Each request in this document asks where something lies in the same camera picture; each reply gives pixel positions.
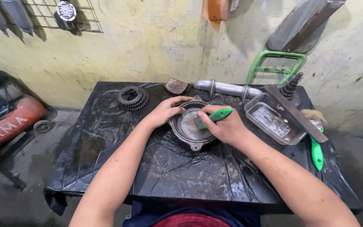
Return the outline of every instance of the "person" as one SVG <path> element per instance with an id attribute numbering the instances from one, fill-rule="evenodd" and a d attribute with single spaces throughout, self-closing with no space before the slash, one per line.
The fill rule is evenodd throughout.
<path id="1" fill-rule="evenodd" d="M 191 97 L 185 96 L 166 99 L 134 128 L 93 178 L 72 217 L 70 227 L 113 226 L 114 214 L 129 193 L 151 133 L 171 117 L 185 111 L 176 106 L 178 103 L 190 100 Z M 236 147 L 258 166 L 305 226 L 360 226 L 350 209 L 330 188 L 256 137 L 244 126 L 236 110 L 224 120 L 212 122 L 207 114 L 222 108 L 231 107 L 207 105 L 197 112 L 197 116 L 215 137 Z M 123 226 L 260 226 L 259 214 L 251 211 L 230 214 L 222 208 L 207 210 L 166 204 L 132 205 L 132 217 L 125 220 Z"/>

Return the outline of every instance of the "workbench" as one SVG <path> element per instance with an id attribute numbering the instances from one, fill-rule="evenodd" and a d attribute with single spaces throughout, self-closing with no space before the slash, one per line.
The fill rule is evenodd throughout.
<path id="1" fill-rule="evenodd" d="M 149 92 L 148 105 L 139 111 L 124 111 L 118 106 L 118 91 L 129 85 L 144 87 Z M 262 85 L 250 86 L 263 89 Z M 298 109 L 313 109 L 305 89 L 298 86 L 296 91 L 301 97 Z M 240 97 L 216 93 L 212 99 L 208 91 L 196 90 L 191 84 L 183 95 L 199 95 L 205 102 L 232 106 L 256 136 L 323 181 L 354 213 L 361 210 L 360 200 L 341 175 L 340 159 L 330 141 L 322 146 L 325 161 L 323 170 L 318 172 L 310 154 L 308 135 L 295 146 L 282 146 L 245 117 L 245 103 Z M 71 133 L 61 141 L 62 153 L 44 189 L 50 208 L 62 215 L 67 205 L 65 196 L 82 196 L 100 167 L 134 127 L 161 101 L 172 96 L 162 83 L 98 82 Z M 193 152 L 169 125 L 159 127 L 149 138 L 125 203 L 134 199 L 242 208 L 260 214 L 292 213 L 259 168 L 240 151 L 215 140 L 200 152 Z"/>

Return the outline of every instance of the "green metal frame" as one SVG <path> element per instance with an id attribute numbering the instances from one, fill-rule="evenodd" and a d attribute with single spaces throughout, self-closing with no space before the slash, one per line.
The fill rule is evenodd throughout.
<path id="1" fill-rule="evenodd" d="M 290 70 L 259 67 L 258 65 L 259 65 L 261 59 L 263 59 L 264 57 L 275 57 L 275 58 L 283 57 L 283 58 L 296 59 L 296 63 Z M 253 65 L 250 68 L 249 74 L 247 75 L 246 84 L 251 84 L 253 82 L 256 71 L 284 73 L 285 77 L 278 82 L 278 84 L 284 84 L 286 81 L 289 80 L 289 78 L 291 78 L 292 75 L 294 75 L 296 73 L 296 71 L 299 70 L 299 68 L 305 63 L 305 61 L 306 61 L 306 55 L 304 55 L 304 54 L 273 51 L 273 50 L 265 49 L 263 52 L 261 52 L 257 56 L 257 58 L 255 59 L 255 62 L 253 62 Z"/>

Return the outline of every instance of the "wire mesh rack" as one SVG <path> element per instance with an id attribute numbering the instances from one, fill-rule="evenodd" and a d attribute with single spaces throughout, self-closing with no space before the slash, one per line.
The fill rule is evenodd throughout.
<path id="1" fill-rule="evenodd" d="M 59 29 L 54 18 L 58 2 L 59 0 L 24 0 L 23 4 L 27 8 L 29 15 L 33 16 L 35 27 Z M 70 3 L 73 4 L 77 11 L 77 17 L 75 18 L 78 26 L 77 30 L 103 33 L 102 26 L 90 0 L 70 0 Z"/>

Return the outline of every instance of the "wall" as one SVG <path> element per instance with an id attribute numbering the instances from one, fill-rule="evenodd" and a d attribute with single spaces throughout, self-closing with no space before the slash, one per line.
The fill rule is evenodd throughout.
<path id="1" fill-rule="evenodd" d="M 39 28 L 33 38 L 12 31 L 6 38 L 0 32 L 0 70 L 47 103 L 69 107 L 83 107 L 97 81 L 244 83 L 268 37 L 300 0 L 240 0 L 219 33 L 200 16 L 201 0 L 90 2 L 104 34 Z M 363 0 L 347 0 L 330 17 L 301 71 L 301 85 L 329 128 L 363 135 Z M 260 74 L 254 83 L 276 77 Z"/>

